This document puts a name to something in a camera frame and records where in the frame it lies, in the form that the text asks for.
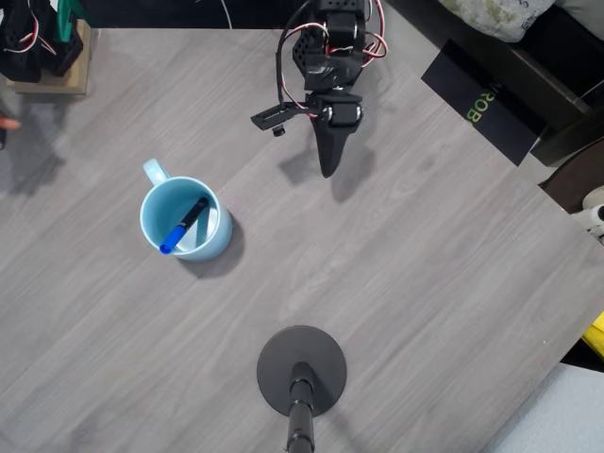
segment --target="green object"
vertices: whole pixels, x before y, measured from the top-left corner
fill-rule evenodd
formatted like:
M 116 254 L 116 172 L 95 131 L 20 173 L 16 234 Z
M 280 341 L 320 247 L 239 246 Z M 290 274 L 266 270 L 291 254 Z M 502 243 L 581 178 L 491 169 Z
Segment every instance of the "green object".
M 72 34 L 72 23 L 70 21 L 72 11 L 78 17 L 87 20 L 86 11 L 77 0 L 59 0 L 57 3 L 57 27 L 54 39 L 56 42 L 68 42 Z

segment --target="wooden block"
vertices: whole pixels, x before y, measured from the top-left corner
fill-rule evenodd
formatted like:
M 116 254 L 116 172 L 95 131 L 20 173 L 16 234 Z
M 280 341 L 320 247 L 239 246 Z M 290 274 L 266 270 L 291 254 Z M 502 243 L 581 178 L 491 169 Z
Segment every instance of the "wooden block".
M 13 82 L 7 79 L 7 86 L 16 92 L 86 94 L 88 63 L 91 53 L 91 28 L 80 19 L 77 21 L 77 33 L 84 44 L 84 48 L 63 77 L 56 77 L 48 71 L 42 70 L 42 78 L 38 83 Z

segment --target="mug rim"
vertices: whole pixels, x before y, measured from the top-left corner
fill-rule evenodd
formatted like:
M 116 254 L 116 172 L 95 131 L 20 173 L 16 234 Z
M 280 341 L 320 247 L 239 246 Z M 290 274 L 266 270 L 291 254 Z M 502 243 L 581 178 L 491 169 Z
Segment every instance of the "mug rim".
M 141 204 L 141 212 L 140 212 L 140 215 L 139 215 L 139 221 L 141 222 L 141 230 L 143 231 L 143 235 L 144 235 L 145 239 L 151 245 L 153 245 L 155 248 L 157 248 L 159 250 L 159 246 L 156 245 L 154 241 L 151 241 L 151 238 L 149 238 L 149 235 L 147 234 L 146 229 L 144 227 L 144 224 L 143 224 L 143 211 L 144 211 L 144 207 L 147 204 L 147 199 L 149 198 L 149 196 L 151 196 L 151 194 L 153 193 L 153 191 L 155 189 L 163 186 L 164 184 L 166 184 L 167 182 L 169 182 L 171 180 L 177 180 L 177 179 L 181 179 L 181 180 L 184 179 L 184 180 L 192 181 L 192 182 L 200 185 L 203 189 L 205 189 L 210 194 L 211 199 L 214 202 L 214 205 L 216 205 L 216 213 L 217 213 L 216 227 L 211 232 L 210 236 L 208 238 L 206 238 L 206 240 L 202 244 L 198 245 L 196 248 L 194 248 L 192 250 L 189 250 L 187 252 L 177 252 L 177 251 L 174 251 L 173 253 L 171 253 L 171 255 L 174 255 L 175 257 L 186 257 L 187 255 L 191 255 L 192 253 L 198 252 L 199 250 L 201 250 L 202 248 L 204 248 L 208 243 L 210 243 L 210 241 L 216 235 L 216 232 L 218 231 L 218 225 L 220 224 L 220 221 L 222 219 L 222 213 L 220 212 L 220 204 L 218 202 L 218 197 L 215 195 L 215 193 L 213 192 L 213 190 L 210 189 L 210 187 L 208 187 L 205 183 L 201 182 L 199 179 L 195 179 L 194 177 L 190 177 L 190 176 L 170 176 L 170 177 L 168 177 L 161 184 L 158 184 L 157 186 L 153 186 L 151 188 L 151 190 L 149 192 L 147 192 L 147 195 L 144 197 L 143 203 Z

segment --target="round black base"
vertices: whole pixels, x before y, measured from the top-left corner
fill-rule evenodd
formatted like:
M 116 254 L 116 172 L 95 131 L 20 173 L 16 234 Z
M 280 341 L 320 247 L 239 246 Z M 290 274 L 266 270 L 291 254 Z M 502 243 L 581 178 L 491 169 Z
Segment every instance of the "round black base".
M 346 385 L 346 360 L 333 338 L 316 327 L 296 326 L 271 338 L 258 359 L 258 385 L 275 411 L 290 414 L 292 369 L 305 361 L 314 371 L 312 415 L 329 410 Z

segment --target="mug handle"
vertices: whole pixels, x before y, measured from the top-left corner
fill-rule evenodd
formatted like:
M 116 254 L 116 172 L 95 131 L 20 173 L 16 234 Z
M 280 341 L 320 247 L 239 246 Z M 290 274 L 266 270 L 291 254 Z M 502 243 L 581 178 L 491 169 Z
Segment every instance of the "mug handle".
M 163 181 L 168 179 L 170 175 L 166 172 L 157 159 L 150 159 L 143 165 L 144 172 L 147 173 L 149 179 L 154 186 L 161 184 Z

